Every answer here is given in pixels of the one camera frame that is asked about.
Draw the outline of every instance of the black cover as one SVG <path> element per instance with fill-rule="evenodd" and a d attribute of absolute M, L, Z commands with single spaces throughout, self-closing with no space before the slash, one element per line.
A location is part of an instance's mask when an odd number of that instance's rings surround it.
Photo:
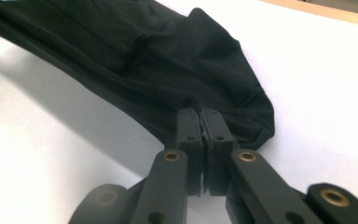
<path fill-rule="evenodd" d="M 0 36 L 56 65 L 160 141 L 176 112 L 218 110 L 241 147 L 274 134 L 273 108 L 241 46 L 201 9 L 141 0 L 0 1 Z"/>

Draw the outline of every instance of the white table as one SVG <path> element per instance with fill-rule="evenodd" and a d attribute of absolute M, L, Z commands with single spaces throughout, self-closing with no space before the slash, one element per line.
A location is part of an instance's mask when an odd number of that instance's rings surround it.
<path fill-rule="evenodd" d="M 358 197 L 358 24 L 256 0 L 201 7 L 240 40 L 276 112 L 259 152 L 292 187 Z M 103 183 L 147 176 L 163 145 L 54 66 L 0 38 L 0 223 L 67 223 Z M 188 200 L 187 223 L 230 223 L 222 197 Z"/>

